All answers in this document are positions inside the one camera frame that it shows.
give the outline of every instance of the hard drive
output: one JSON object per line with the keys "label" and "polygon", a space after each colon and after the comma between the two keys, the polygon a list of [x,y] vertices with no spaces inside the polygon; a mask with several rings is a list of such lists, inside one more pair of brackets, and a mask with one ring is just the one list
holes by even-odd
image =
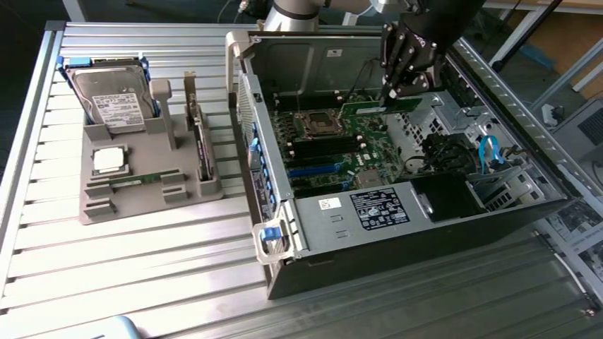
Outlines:
{"label": "hard drive", "polygon": [[159,115],[144,59],[71,58],[59,71],[84,107],[87,124],[105,124],[109,133],[144,131],[144,119]]}

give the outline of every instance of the motherboard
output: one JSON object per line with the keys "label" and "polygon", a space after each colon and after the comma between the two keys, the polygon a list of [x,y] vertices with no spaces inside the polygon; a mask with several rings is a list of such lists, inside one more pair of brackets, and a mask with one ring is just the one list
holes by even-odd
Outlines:
{"label": "motherboard", "polygon": [[272,112],[280,153],[296,198],[392,184],[404,172],[387,117],[412,112],[422,99],[348,102],[340,108]]}

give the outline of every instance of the blue cable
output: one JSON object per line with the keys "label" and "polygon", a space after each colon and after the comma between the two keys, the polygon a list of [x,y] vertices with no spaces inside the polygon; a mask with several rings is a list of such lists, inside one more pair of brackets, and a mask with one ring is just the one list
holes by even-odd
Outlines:
{"label": "blue cable", "polygon": [[482,141],[479,142],[479,161],[482,162],[482,174],[486,174],[486,145],[488,143],[488,140],[492,142],[492,160],[498,160],[499,163],[504,163],[504,159],[502,158],[499,154],[499,141],[496,140],[495,136],[484,136],[482,138]]}

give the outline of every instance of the warning label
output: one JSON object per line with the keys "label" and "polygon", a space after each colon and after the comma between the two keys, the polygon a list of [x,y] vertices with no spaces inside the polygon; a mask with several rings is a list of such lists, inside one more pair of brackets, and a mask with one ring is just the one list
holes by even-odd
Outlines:
{"label": "warning label", "polygon": [[143,112],[135,93],[97,95],[92,97],[92,100],[108,127],[132,126],[143,123]]}
{"label": "warning label", "polygon": [[394,188],[352,194],[350,197],[366,230],[371,231],[411,221]]}

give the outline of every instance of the metal workbench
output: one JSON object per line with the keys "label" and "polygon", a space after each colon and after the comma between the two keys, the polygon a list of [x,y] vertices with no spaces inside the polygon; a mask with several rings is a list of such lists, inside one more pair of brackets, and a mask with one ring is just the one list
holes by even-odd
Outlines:
{"label": "metal workbench", "polygon": [[[235,28],[252,26],[68,23],[47,31],[0,190],[0,337],[91,338],[97,321],[126,314],[146,337],[600,338],[603,318],[582,315],[572,278],[528,230],[267,301],[227,109],[224,35]],[[226,198],[83,226],[83,110],[55,59],[140,52],[151,76],[172,81],[174,113],[184,113],[184,71],[198,73]]]}

